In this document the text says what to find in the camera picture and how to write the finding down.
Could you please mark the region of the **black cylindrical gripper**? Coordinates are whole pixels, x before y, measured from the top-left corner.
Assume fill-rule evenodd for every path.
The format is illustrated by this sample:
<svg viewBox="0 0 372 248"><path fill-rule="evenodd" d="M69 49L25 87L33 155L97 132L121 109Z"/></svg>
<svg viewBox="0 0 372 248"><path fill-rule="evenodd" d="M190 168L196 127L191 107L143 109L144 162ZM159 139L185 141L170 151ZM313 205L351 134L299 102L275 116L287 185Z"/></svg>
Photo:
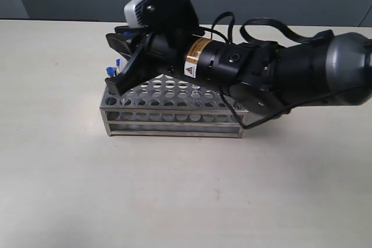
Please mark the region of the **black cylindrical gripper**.
<svg viewBox="0 0 372 248"><path fill-rule="evenodd" d="M127 60L121 72L105 80L116 95L165 74L189 82L232 82L253 55L244 44L228 44L198 36L170 44L164 35L142 40L142 28L117 26L106 34L110 48Z"/></svg>

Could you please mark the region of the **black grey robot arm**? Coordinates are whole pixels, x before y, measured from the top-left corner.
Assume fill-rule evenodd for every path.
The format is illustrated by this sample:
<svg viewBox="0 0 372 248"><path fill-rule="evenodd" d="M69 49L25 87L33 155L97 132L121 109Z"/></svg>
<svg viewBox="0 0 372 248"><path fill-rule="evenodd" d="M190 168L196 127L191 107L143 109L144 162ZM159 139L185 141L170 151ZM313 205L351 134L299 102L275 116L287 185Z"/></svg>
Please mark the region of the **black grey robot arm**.
<svg viewBox="0 0 372 248"><path fill-rule="evenodd" d="M117 27L108 45L127 60L120 73L106 79L118 95L167 74L218 92L260 116L279 116L301 106L358 106L371 98L371 40L359 33L326 30L294 42L251 37L221 42L180 32L175 38L146 29Z"/></svg>

